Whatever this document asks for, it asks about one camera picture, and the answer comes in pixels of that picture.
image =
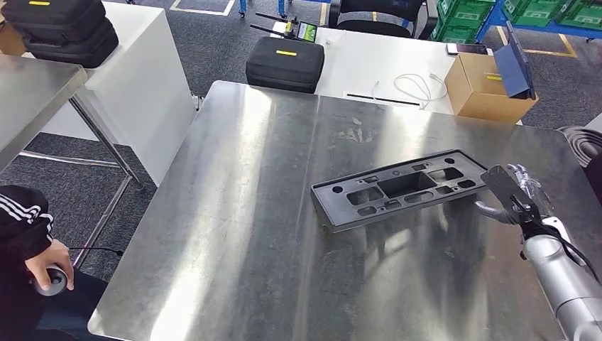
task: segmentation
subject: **green crate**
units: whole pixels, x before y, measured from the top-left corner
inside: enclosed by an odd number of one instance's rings
[[[439,0],[437,8],[439,14],[446,20],[448,18],[476,20],[472,18],[478,16],[478,20],[483,21],[494,3],[495,0]],[[457,16],[457,12],[464,13],[464,15]]]
[[[437,12],[439,13],[439,21],[445,25],[472,28],[481,27],[481,24],[485,21],[489,13],[488,11],[482,11],[482,8],[478,6],[468,7],[464,5],[458,6],[458,9],[454,13],[451,11],[446,12],[440,2],[437,4]]]
[[[547,26],[556,16],[560,0],[505,0],[502,10],[512,23],[529,26]]]
[[[560,25],[602,30],[602,6],[592,0],[568,1],[556,21]]]
[[[477,33],[478,28],[448,26],[438,21],[431,33],[431,40],[443,43],[470,44],[474,42]]]

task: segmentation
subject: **person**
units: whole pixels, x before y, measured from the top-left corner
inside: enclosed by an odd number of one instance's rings
[[[74,271],[48,206],[38,190],[0,186],[0,341],[108,340],[86,326],[106,282]],[[67,274],[67,290],[46,297],[31,281],[49,288],[50,264]]]

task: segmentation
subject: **smartphone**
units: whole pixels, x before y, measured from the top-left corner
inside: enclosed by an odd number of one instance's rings
[[[487,55],[487,46],[485,45],[472,45],[472,44],[453,44],[447,43],[445,50],[448,55],[457,55],[460,52],[465,53],[476,53],[478,55]]]
[[[297,31],[297,38],[315,43],[317,31],[318,26],[301,21],[299,23],[299,30]]]

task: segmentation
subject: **black chair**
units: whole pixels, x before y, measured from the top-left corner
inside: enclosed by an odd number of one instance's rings
[[[331,0],[328,27],[339,30],[380,34],[402,38],[416,38],[418,11],[425,0]],[[418,39],[427,40],[437,25],[437,2],[426,0],[427,22]],[[339,14],[349,12],[386,13],[412,23],[412,32],[401,25],[382,21],[345,20],[339,22]]]

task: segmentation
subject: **black carrying case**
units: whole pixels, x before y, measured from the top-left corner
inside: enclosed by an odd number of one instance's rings
[[[76,43],[53,45],[24,40],[27,51],[36,58],[80,64],[85,68],[98,67],[119,45],[111,21],[105,18],[88,39]]]
[[[8,0],[2,8],[25,39],[54,43],[87,40],[105,14],[100,0]]]
[[[313,94],[323,66],[321,45],[262,37],[246,62],[246,79],[250,85]]]

